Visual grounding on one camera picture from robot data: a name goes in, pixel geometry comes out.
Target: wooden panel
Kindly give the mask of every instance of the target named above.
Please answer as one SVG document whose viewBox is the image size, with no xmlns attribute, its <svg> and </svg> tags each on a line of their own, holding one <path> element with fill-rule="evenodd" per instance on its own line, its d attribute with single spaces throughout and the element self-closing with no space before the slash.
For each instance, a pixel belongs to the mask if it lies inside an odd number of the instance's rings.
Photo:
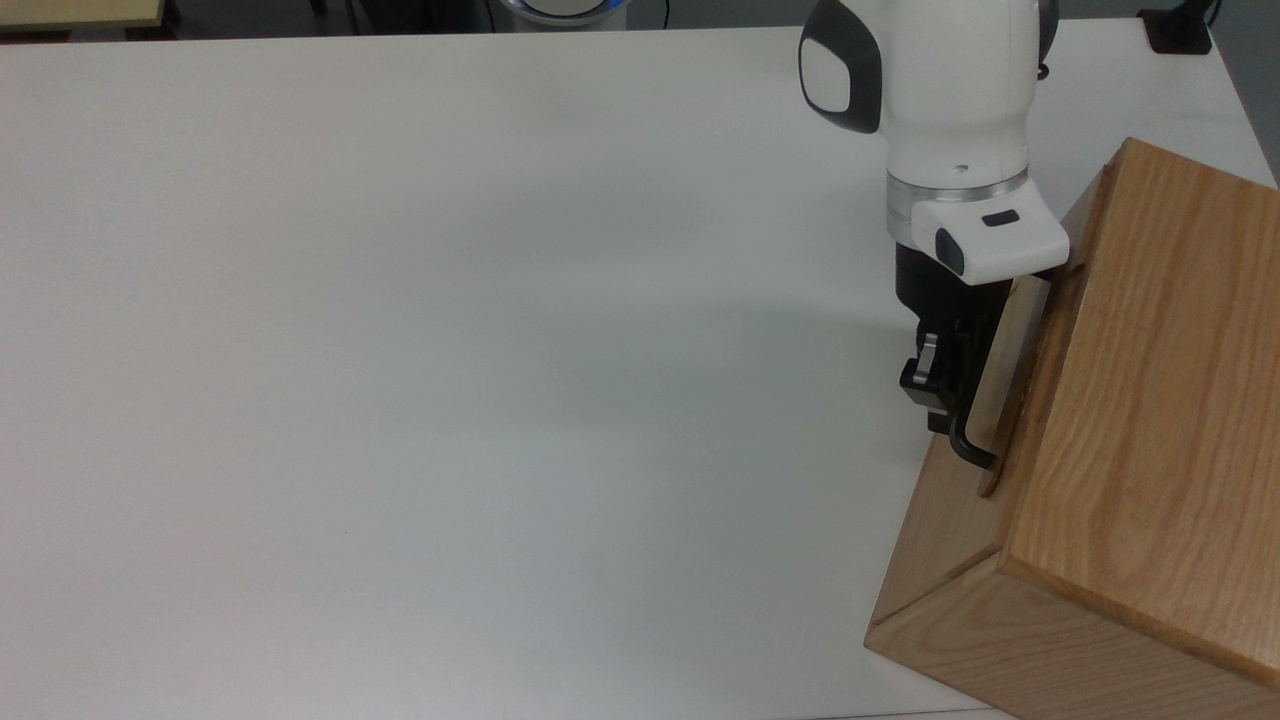
<svg viewBox="0 0 1280 720">
<path fill-rule="evenodd" d="M 0 29 L 160 24 L 164 0 L 0 0 Z"/>
<path fill-rule="evenodd" d="M 978 565 L 867 647 L 1023 720 L 1274 720 L 1280 694 Z"/>
<path fill-rule="evenodd" d="M 1129 141 L 1009 569 L 1280 688 L 1280 193 Z"/>
<path fill-rule="evenodd" d="M 1085 246 L 1091 228 L 1097 224 L 1100 206 L 1094 199 L 1106 177 L 1107 173 L 1100 174 L 1062 219 L 1075 249 Z M 989 557 L 1004 543 L 1012 498 L 1021 482 L 1020 478 L 1010 479 L 1011 470 L 1019 466 L 1018 461 L 1006 460 L 1030 455 L 1029 447 L 1034 443 L 1021 436 L 1038 437 L 1039 432 L 1034 421 L 1014 420 L 1025 415 L 1021 411 L 1024 401 L 1034 401 L 1034 406 L 1039 407 L 1052 397 L 1052 383 L 1048 380 L 1056 373 L 1037 374 L 1034 379 L 1038 384 L 1029 387 L 1029 370 L 1034 364 L 1059 361 L 1056 359 L 1065 351 L 1079 295 L 1075 288 L 1083 282 L 1075 277 L 1078 273 L 1071 274 L 1080 256 L 1080 251 L 1073 251 L 1073 261 L 1062 273 L 1071 277 L 1065 282 L 1056 281 L 1051 295 L 1046 292 L 1046 283 L 1033 278 L 1023 278 L 1014 286 L 970 420 L 972 437 L 979 446 L 996 448 L 1001 465 L 992 478 L 991 473 L 956 457 L 947 438 L 933 438 L 893 547 L 872 623 L 881 623 L 924 597 Z M 1055 323 L 1052 332 L 1047 327 L 1037 329 L 1036 324 L 1046 296 L 1052 307 L 1061 306 L 1050 314 L 1050 322 Z M 1053 342 L 1046 345 L 1046 333 Z M 1011 438 L 1015 427 L 1019 437 Z M 1000 448 L 1006 447 L 1007 451 L 1001 452 Z M 989 498 L 980 497 L 991 483 L 995 483 L 995 491 Z"/>
</svg>

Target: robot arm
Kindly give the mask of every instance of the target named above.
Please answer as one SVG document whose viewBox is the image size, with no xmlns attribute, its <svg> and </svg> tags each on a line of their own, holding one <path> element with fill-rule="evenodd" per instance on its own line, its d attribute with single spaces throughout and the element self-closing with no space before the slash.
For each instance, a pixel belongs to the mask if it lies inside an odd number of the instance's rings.
<svg viewBox="0 0 1280 720">
<path fill-rule="evenodd" d="M 1011 278 L 1070 245 L 1028 176 L 1027 113 L 1056 0 L 819 0 L 799 60 L 805 100 L 888 145 L 897 295 L 920 318 L 901 384 L 978 465 L 964 436 Z"/>
</svg>

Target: wood grain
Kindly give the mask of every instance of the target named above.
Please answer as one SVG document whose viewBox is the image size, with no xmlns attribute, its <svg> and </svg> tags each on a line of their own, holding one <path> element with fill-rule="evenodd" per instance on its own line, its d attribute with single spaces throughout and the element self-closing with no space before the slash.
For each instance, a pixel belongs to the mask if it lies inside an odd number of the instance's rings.
<svg viewBox="0 0 1280 720">
<path fill-rule="evenodd" d="M 1056 373 L 1038 373 L 1033 378 L 1030 369 L 1060 363 L 1065 352 L 1083 287 L 1083 273 L 1075 268 L 1085 254 L 1089 231 L 1097 225 L 1102 205 L 1094 200 L 1107 177 L 1100 174 L 1062 219 L 1071 237 L 1073 260 L 1053 283 L 1052 293 L 1034 278 L 1021 278 L 1010 292 L 970 420 L 972 437 L 979 446 L 993 448 L 1001 457 L 1000 465 L 995 474 L 986 473 L 956 457 L 947 438 L 933 438 L 872 611 L 872 624 L 882 623 L 1004 544 L 1012 500 L 1023 482 L 1011 471 L 1021 465 L 1006 459 L 1029 455 L 1034 443 L 1028 438 L 1038 438 L 1041 432 L 1033 420 L 1018 419 L 1028 414 L 1023 410 L 1027 402 L 1033 406 L 1033 418 L 1039 414 L 1037 409 L 1052 397 L 1050 380 L 1056 377 Z M 1068 275 L 1069 282 L 1064 282 Z M 1055 324 L 1038 327 L 1046 302 L 1056 309 L 1050 314 Z M 1032 379 L 1037 384 L 1032 386 Z"/>
<path fill-rule="evenodd" d="M 867 647 L 1023 720 L 1274 720 L 1280 696 L 997 571 L 992 557 Z"/>
<path fill-rule="evenodd" d="M 1096 243 L 1002 562 L 1280 688 L 1280 193 L 1129 141 Z"/>
<path fill-rule="evenodd" d="M 160 24 L 164 0 L 0 0 L 0 31 Z"/>
</svg>

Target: white tabletop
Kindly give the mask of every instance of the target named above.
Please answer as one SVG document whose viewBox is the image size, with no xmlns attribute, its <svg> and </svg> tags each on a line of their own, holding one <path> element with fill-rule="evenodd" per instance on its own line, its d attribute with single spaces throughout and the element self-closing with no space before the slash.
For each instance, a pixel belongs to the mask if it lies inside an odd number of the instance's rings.
<svg viewBox="0 0 1280 720">
<path fill-rule="evenodd" d="M 797 35 L 0 47 L 0 716 L 982 707 L 861 648 L 927 433 Z M 1050 64 L 1056 211 L 1272 184 L 1217 55 Z"/>
</svg>

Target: black button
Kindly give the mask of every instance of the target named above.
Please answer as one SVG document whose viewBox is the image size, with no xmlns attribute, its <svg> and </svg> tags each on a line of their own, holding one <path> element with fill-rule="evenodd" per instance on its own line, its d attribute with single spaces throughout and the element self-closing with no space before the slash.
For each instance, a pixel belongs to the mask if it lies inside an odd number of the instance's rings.
<svg viewBox="0 0 1280 720">
<path fill-rule="evenodd" d="M 1000 225 L 1007 225 L 1009 223 L 1016 223 L 1021 218 L 1018 217 L 1018 210 L 1005 210 L 1004 213 L 996 213 L 993 215 L 983 215 L 982 222 L 988 228 L 998 228 Z"/>
<path fill-rule="evenodd" d="M 957 275 L 964 274 L 964 250 L 956 243 L 956 238 L 951 237 L 951 233 L 938 228 L 937 234 L 933 236 L 934 250 L 938 255 L 938 263 L 946 265 L 952 273 Z"/>
</svg>

